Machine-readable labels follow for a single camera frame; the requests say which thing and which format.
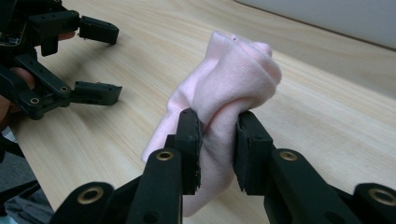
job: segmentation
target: brass screw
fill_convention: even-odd
[[[90,187],[78,195],[77,201],[81,204],[94,203],[98,201],[103,196],[103,194],[104,192],[101,187]]]
[[[369,189],[369,195],[379,203],[396,206],[396,196],[383,189]]]
[[[296,154],[290,152],[290,151],[282,151],[279,153],[279,156],[286,161],[297,161],[298,157]]]
[[[163,151],[157,154],[157,160],[159,161],[169,161],[174,157],[173,153],[170,151]]]

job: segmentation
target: screw hole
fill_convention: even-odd
[[[279,153],[280,157],[286,161],[297,161],[298,157],[296,154],[289,151],[282,151]]]
[[[169,161],[173,158],[173,153],[170,151],[163,151],[157,154],[157,159],[159,161]]]
[[[30,99],[30,103],[36,105],[36,104],[40,103],[40,100],[37,98],[32,98],[32,99]]]
[[[91,187],[85,189],[78,195],[78,202],[81,204],[89,204],[98,201],[104,192],[101,187]]]
[[[369,189],[370,196],[379,203],[396,206],[396,196],[383,189]]]

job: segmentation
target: light wood surface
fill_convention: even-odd
[[[232,0],[67,0],[81,15],[120,28],[108,47],[81,38],[39,61],[75,81],[123,87],[113,106],[70,105],[12,129],[57,209],[75,188],[115,188],[142,174],[141,152],[177,84],[204,58],[213,30],[270,44],[283,79],[253,110],[277,147],[295,149],[351,193],[362,182],[396,189],[396,52]],[[262,197],[236,183],[184,223],[266,223]]]

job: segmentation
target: finger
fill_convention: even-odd
[[[7,127],[7,113],[11,102],[0,95],[0,131]]]
[[[35,78],[28,71],[24,70],[23,68],[17,67],[10,68],[9,70],[11,70],[18,77],[21,77],[30,89],[33,89],[35,87]]]
[[[75,35],[76,35],[76,32],[70,32],[70,33],[66,33],[66,34],[61,34],[61,35],[59,35],[59,40],[70,39],[70,38],[72,38]]]
[[[21,109],[19,107],[17,107],[16,105],[11,103],[9,105],[8,113],[14,114],[14,113],[18,113],[18,112],[21,112]]]

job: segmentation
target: person's hand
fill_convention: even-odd
[[[204,60],[172,94],[167,113],[142,155],[147,161],[153,151],[164,147],[166,136],[176,133],[182,110],[191,107],[197,113],[203,131],[201,187],[195,195],[183,196],[184,217],[230,186],[238,115],[271,98],[280,79],[268,45],[220,32],[212,35]]]
[[[75,32],[70,32],[59,35],[59,40],[72,38],[75,34]],[[28,71],[17,67],[11,68],[10,70],[25,80],[30,89],[35,87],[35,79]],[[18,107],[0,95],[0,131],[3,131],[8,126],[12,115],[19,111],[21,110]]]

